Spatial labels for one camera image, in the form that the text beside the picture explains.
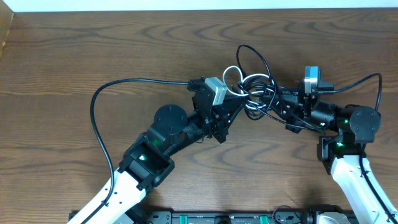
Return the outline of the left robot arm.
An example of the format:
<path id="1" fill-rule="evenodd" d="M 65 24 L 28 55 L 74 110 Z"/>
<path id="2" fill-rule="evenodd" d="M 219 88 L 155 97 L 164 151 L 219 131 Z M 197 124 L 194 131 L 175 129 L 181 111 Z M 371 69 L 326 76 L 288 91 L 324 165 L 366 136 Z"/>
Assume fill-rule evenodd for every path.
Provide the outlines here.
<path id="1" fill-rule="evenodd" d="M 226 95 L 218 78 L 189 80 L 185 86 L 194 94 L 193 113 L 178 105 L 160 107 L 149 129 L 126 150 L 107 183 L 70 223 L 115 223 L 172 172 L 171 155 L 204 138 L 225 142 L 245 97 Z"/>

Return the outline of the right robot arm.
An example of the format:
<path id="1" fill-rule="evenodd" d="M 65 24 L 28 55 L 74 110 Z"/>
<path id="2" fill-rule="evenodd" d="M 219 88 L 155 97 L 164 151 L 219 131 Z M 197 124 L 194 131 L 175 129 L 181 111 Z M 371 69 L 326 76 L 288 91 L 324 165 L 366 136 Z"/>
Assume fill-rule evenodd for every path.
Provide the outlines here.
<path id="1" fill-rule="evenodd" d="M 284 92 L 271 102 L 270 95 L 260 98 L 262 103 L 276 110 L 285 103 L 293 115 L 307 123 L 334 131 L 334 136 L 321 136 L 317 157 L 327 174 L 340 186 L 359 223 L 397 223 L 397 209 L 393 206 L 375 178 L 365 149 L 374 142 L 381 126 L 379 105 L 382 93 L 377 93 L 374 107 L 361 105 L 338 106 L 321 100 L 332 90 L 313 90 L 311 93 Z"/>

